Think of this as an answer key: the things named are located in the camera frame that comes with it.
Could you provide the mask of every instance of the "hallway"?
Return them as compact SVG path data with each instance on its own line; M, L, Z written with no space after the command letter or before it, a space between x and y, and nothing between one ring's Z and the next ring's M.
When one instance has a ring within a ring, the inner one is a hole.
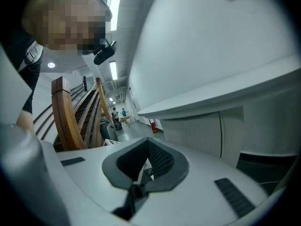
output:
M127 124L122 123L122 128L118 131L118 141L128 141L131 139L139 137L155 137L159 139L165 139L164 133L158 131L157 133L152 133L151 128L142 124L138 121L128 121Z

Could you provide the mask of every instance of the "black camera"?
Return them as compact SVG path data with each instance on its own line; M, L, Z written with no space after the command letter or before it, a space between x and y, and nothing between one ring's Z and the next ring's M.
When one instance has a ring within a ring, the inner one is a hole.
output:
M108 43L106 40L107 45L101 44L99 48L94 50L93 54L95 55L94 58L94 64L100 65L104 61L106 61L108 58L112 57L115 54L115 51L117 50L117 42L113 41L112 43Z

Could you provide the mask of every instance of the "ceiling light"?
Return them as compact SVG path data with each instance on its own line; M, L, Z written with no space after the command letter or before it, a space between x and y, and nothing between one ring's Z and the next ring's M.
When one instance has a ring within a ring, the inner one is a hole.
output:
M110 64L112 79L115 81L117 80L116 61L110 61L109 64Z
M49 68L54 68L54 67L55 67L55 63L52 63L52 62L51 62L51 63L48 63L48 67L49 67Z
M111 20L111 31L115 31L117 29L119 3L120 3L120 0L111 0L110 10L113 15L112 20Z

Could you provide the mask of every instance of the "wooden handrail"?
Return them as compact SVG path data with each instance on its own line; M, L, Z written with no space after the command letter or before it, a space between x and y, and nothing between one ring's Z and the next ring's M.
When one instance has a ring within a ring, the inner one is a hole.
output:
M73 101L80 93L78 93L75 97L73 97L72 99L71 99L71 101ZM40 127L37 129L37 131L36 131L36 136L38 135L38 133L42 130L42 128L44 127L44 125L47 123L47 121L50 119L50 117L53 115L53 112L51 112L50 113L50 115L43 121L43 123L40 125Z
M85 94L85 96L77 103L77 105L74 108L74 114L77 112L77 110L79 109L79 107L81 106L81 104L84 102L84 100L87 98L87 96L91 93L92 90L94 90L94 86L96 85L96 83L92 86L92 88Z
M109 113L109 110L107 108L107 104L106 104L105 99L104 99L103 87L102 87L102 84L101 84L99 78L96 78L96 88L98 90L98 93L100 94L100 101L101 101L101 105L102 105L102 108L103 108L103 113L105 115L105 118L108 121L111 121L111 115Z
M88 105L86 106L86 108L85 108L83 114L82 114L81 117L80 117L80 120L79 120L79 122L78 122L78 124L77 124L77 126L78 126L78 128L79 128L79 131L81 131L81 129L82 129L83 125L84 125L86 116L87 116L87 114L88 114L88 112L89 112L89 110L90 110L90 107L91 107L91 105L92 105L92 103L93 103L93 101L94 101L94 99L95 99L95 97L96 97L97 94L98 94L98 91L96 90L95 93L93 94L93 96L91 97L91 99L90 99Z
M100 97L100 95L98 94L98 97L96 99L96 102L93 106L93 110L92 110L90 118L89 118L86 133L85 133L84 143L87 147L89 146L89 143L90 143L91 129L92 129L93 120L94 120L94 117L95 117L95 112L96 112L96 109L97 109L97 106L98 106L98 103L99 103L99 97Z
M77 108L74 108L74 113L76 113L77 109L80 107L80 105L82 104L82 102L85 100L85 98L87 98L87 96L90 94L90 92L93 90L93 87L80 99L80 101L77 103ZM72 100L74 100L79 94L81 94L82 92L78 93ZM50 128L52 127L53 123L55 122L55 120L52 120L52 122L50 123L50 125L47 127L46 131L44 132L44 134L41 137L41 140L44 140L47 133L49 132Z
M103 138L102 135L100 134L100 120L102 117L102 112L103 110L102 110L101 100L99 100L97 113L94 121L94 127L93 127L92 142L91 142L92 148L103 146Z
M51 83L55 126L65 151L85 148L72 108L69 82L60 77Z
M74 89L76 89L76 88L78 88L79 86L83 86L83 84L80 84L80 85L78 85L78 86L76 86L76 87L74 87L71 91L73 91ZM37 121L38 121L38 119L50 108L52 106L52 104L50 104L49 106L47 106L46 107L46 109L44 110L44 111L42 111L35 119L34 119L34 121L33 121L33 124L35 124Z

